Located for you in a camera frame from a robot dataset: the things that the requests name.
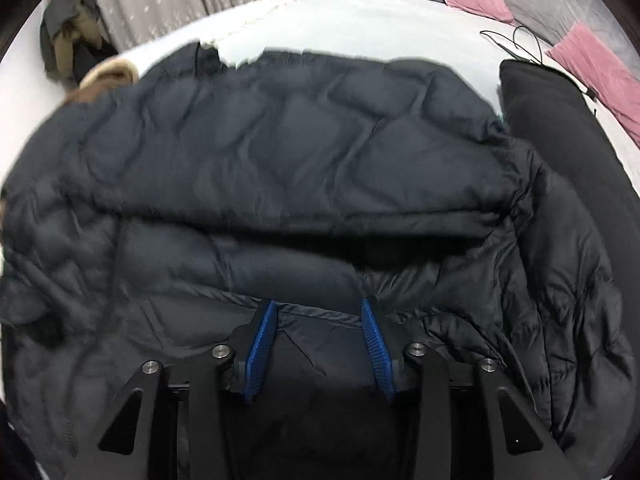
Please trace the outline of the folded brown fleece coat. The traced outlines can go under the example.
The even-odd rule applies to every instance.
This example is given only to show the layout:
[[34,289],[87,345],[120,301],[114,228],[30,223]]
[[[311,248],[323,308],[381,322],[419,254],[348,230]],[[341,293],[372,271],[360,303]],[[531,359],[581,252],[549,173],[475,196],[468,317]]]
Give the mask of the folded brown fleece coat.
[[82,78],[77,89],[71,91],[61,105],[92,103],[101,94],[118,88],[131,86],[140,79],[134,64],[124,58],[108,58]]

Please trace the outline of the folded black garment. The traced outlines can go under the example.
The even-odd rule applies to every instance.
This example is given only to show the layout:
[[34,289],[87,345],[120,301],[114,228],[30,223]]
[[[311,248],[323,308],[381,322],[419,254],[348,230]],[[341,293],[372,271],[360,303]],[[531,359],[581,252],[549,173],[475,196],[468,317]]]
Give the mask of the folded black garment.
[[625,304],[625,327],[639,327],[639,197],[612,144],[567,76],[533,63],[503,61],[502,102],[510,129],[570,181],[596,220]]

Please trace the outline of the black quilted puffer jacket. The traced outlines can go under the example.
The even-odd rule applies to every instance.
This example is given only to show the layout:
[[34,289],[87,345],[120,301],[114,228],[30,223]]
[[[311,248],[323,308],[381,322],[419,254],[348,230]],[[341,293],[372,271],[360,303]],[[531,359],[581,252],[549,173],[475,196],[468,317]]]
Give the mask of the black quilted puffer jacket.
[[638,375],[597,223],[448,67],[188,44],[61,106],[1,199],[6,404],[52,479],[145,361],[208,353],[265,300],[242,477],[408,466],[366,298],[446,359],[495,360],[579,478],[622,456]]

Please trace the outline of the grey quilted headboard cushion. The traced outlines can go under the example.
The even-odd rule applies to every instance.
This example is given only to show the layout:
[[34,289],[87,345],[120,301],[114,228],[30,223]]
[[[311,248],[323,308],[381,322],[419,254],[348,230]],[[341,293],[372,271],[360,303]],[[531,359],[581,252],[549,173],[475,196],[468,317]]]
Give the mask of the grey quilted headboard cushion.
[[579,22],[612,50],[634,75],[639,53],[602,0],[504,0],[514,18],[548,44],[557,44]]

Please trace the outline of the pink pillow lower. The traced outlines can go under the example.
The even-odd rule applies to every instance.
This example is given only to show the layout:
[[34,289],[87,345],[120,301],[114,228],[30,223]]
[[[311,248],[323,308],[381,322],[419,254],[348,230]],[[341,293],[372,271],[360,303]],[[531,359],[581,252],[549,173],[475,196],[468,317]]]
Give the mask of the pink pillow lower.
[[574,24],[547,55],[594,90],[639,145],[639,81],[589,27]]

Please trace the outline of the grey bed sheet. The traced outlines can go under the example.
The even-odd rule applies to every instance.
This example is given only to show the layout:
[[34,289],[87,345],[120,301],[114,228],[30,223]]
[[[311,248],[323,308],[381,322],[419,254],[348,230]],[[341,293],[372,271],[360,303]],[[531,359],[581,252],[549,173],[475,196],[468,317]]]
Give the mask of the grey bed sheet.
[[[35,129],[64,100],[39,51],[38,6],[1,61],[1,171],[7,174]],[[423,58],[451,67],[496,113],[502,111],[499,65],[503,44],[518,54],[537,47],[524,30],[427,0],[258,0],[209,15],[122,52],[145,73],[185,44],[216,47],[227,64],[254,60],[263,50],[322,52],[372,58]]]

